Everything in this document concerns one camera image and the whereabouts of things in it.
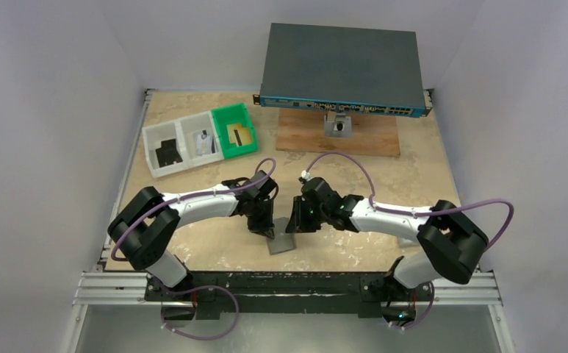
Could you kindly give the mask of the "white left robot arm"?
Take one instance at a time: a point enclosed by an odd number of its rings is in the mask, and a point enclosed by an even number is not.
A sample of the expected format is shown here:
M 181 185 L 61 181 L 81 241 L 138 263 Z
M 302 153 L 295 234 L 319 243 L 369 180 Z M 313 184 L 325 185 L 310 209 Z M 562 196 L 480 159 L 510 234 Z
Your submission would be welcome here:
M 264 171 L 190 193 L 160 193 L 145 187 L 107 228 L 116 245 L 112 254 L 121 252 L 134 270 L 147 271 L 162 283 L 166 295 L 181 301 L 190 294 L 192 275 L 168 251 L 173 233 L 199 221 L 239 215 L 247 218 L 249 232 L 272 238 L 274 199 L 270 194 L 277 189 L 276 181 Z

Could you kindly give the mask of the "grey leather card holder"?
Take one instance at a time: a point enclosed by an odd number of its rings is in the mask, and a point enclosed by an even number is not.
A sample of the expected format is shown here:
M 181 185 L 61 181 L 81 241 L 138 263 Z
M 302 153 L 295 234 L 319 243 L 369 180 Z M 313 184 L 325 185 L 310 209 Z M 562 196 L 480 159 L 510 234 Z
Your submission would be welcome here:
M 267 238 L 269 255 L 291 252 L 297 248 L 295 234 L 286 232 L 289 219 L 287 217 L 276 218 L 273 228 L 273 237 Z

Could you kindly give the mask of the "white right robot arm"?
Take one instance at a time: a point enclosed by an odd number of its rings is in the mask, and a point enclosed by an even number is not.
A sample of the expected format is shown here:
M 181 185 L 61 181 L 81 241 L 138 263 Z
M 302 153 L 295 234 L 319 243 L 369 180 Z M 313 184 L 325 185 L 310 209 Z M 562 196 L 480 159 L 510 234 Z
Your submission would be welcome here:
M 444 278 L 465 285 L 489 245 L 487 235 L 455 204 L 439 200 L 433 207 L 396 207 L 392 213 L 366 197 L 341 196 L 321 177 L 304 182 L 294 197 L 288 233 L 310 233 L 328 224 L 339 231 L 377 232 L 410 240 L 421 251 L 396 260 L 384 288 L 402 299 L 425 282 Z

